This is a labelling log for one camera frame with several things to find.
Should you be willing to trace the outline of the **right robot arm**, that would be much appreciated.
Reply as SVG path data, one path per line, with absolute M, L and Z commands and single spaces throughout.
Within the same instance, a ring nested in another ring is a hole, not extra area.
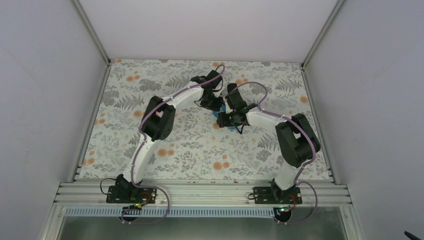
M 277 136 L 284 162 L 271 180 L 270 195 L 274 202 L 282 204 L 289 199 L 305 166 L 315 160 L 321 144 L 304 114 L 287 117 L 266 111 L 259 104 L 247 104 L 236 84 L 230 84 L 227 91 L 223 99 L 226 111 L 217 115 L 219 127 L 235 127 L 241 133 L 243 127 L 253 126 Z

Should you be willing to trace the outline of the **black glasses pouch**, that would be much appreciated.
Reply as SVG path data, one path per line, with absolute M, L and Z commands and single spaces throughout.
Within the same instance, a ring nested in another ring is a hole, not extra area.
M 241 95 L 238 91 L 238 85 L 236 83 L 230 83 L 227 85 L 227 95 L 225 98 L 229 101 L 230 99 L 238 99 Z

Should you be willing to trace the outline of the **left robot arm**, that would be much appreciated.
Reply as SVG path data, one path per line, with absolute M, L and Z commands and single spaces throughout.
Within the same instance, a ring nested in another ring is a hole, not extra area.
M 218 111 L 223 104 L 220 96 L 223 77 L 217 70 L 206 76 L 195 76 L 180 90 L 169 96 L 153 96 L 146 108 L 138 127 L 140 140 L 123 173 L 109 187 L 108 197 L 124 203 L 135 202 L 144 187 L 140 185 L 145 166 L 152 157 L 156 145 L 165 140 L 172 132 L 176 110 L 187 103 L 200 102 L 200 107 Z

